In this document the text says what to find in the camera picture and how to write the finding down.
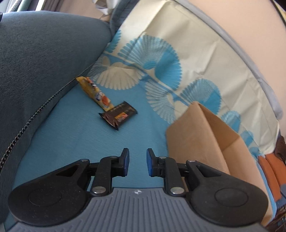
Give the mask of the dark brown cushion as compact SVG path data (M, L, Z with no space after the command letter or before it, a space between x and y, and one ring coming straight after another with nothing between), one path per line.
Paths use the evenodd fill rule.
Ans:
M286 159L286 144L285 144L285 139L283 136L279 136L276 142L276 147L274 150L274 154L277 158L283 161L285 163Z

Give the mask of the yellow snack bar wrapper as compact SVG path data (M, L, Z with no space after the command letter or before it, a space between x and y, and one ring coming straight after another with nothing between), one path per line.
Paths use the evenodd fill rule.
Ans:
M111 110L114 105L100 88L89 78L80 76L76 78L83 91L94 100L105 112Z

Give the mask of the brown cardboard box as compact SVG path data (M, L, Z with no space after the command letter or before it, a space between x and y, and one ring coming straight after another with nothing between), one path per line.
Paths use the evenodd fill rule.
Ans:
M259 187L272 195L261 167L242 137L198 102L166 130L168 153L179 163L196 160Z

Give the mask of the orange cushion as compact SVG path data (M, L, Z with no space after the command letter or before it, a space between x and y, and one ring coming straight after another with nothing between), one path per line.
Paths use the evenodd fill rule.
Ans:
M274 201L282 199L281 186L285 184L285 164L274 153L259 156L258 163L266 177Z

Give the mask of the blue floral sofa cover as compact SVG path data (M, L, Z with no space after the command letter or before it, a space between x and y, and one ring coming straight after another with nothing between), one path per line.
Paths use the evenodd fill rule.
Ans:
M196 160L176 161L184 197L150 177L146 152L169 157L166 130L198 102L245 142L258 163L274 150L279 104L253 61L187 1L122 1L112 39L89 77L115 106L137 114L112 128L75 85L35 131L8 196L2 231L265 231L276 214L257 186ZM92 163L129 149L126 177L94 196Z

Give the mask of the dark brown chocolate bar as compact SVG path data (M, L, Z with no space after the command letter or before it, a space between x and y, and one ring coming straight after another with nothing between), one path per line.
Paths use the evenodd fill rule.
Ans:
M136 115L137 110L126 101L99 115L115 130Z

